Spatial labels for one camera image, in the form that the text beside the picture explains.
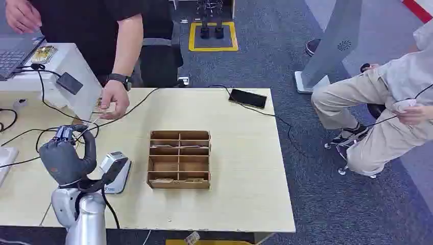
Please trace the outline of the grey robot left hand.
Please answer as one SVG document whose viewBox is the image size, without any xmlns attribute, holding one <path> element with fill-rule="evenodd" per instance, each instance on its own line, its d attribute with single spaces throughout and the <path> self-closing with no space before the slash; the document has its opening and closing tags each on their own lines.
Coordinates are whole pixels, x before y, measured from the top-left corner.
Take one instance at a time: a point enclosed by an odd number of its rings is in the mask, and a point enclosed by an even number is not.
<svg viewBox="0 0 433 245">
<path fill-rule="evenodd" d="M 64 125 L 55 136 L 39 148 L 43 165 L 53 179 L 61 186 L 86 178 L 97 166 L 95 138 L 88 126 Z M 85 141 L 84 157 L 80 158 L 75 149 L 73 132 L 80 132 Z"/>
</svg>

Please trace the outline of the standing person's left hand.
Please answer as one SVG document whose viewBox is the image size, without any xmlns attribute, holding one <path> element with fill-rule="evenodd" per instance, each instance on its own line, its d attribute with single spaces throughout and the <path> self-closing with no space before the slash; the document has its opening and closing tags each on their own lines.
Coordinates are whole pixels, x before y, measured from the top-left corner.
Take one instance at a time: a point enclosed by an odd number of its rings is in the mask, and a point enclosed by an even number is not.
<svg viewBox="0 0 433 245">
<path fill-rule="evenodd" d="M 114 111 L 108 112 L 111 103 L 115 103 Z M 102 90 L 102 99 L 100 108 L 106 110 L 101 118 L 118 119 L 121 118 L 130 105 L 129 97 L 123 83 L 110 80 Z"/>
</svg>

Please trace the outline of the standing person's right hand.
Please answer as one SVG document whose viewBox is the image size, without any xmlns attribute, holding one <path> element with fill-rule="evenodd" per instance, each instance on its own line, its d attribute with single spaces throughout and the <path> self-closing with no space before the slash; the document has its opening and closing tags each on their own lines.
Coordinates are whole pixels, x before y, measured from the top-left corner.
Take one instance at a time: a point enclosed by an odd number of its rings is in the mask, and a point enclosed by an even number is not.
<svg viewBox="0 0 433 245">
<path fill-rule="evenodd" d="M 7 24 L 17 33 L 34 33 L 42 26 L 39 11 L 25 0 L 5 1 L 5 17 Z"/>
</svg>

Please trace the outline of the seated person's hand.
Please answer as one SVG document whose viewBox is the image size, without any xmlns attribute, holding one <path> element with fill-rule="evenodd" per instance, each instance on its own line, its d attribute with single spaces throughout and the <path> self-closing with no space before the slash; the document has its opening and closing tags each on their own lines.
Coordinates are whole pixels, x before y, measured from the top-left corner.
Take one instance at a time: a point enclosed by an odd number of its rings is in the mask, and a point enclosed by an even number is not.
<svg viewBox="0 0 433 245">
<path fill-rule="evenodd" d="M 404 125 L 418 125 L 424 121 L 432 120 L 432 106 L 406 107 L 402 112 L 394 111 L 399 121 Z"/>
</svg>

